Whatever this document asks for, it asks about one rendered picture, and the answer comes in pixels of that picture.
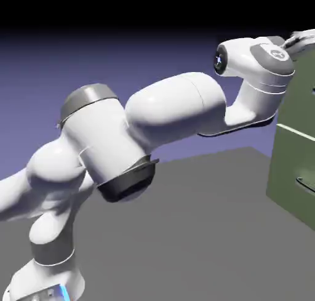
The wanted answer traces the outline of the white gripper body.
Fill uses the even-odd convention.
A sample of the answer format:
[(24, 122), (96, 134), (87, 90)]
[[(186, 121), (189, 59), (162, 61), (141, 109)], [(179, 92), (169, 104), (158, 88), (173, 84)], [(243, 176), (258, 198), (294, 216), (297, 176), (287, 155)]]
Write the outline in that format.
[(284, 49), (301, 49), (304, 46), (315, 44), (315, 29), (294, 31), (283, 43)]

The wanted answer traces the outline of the green drawer front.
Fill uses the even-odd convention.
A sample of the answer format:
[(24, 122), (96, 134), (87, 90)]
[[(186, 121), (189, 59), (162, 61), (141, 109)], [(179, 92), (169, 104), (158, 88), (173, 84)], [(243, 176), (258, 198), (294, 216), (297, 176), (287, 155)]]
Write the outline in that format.
[(315, 50), (295, 62), (295, 75), (278, 111), (277, 125), (315, 140)]
[(315, 231), (315, 194), (297, 177), (315, 183), (315, 140), (277, 125), (266, 195)]

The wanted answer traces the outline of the green cabinet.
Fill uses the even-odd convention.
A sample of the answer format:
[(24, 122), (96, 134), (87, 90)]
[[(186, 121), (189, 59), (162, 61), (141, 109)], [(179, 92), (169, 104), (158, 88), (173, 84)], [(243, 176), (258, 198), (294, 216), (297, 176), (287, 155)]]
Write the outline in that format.
[(315, 231), (315, 50), (295, 62), (279, 108), (266, 194)]

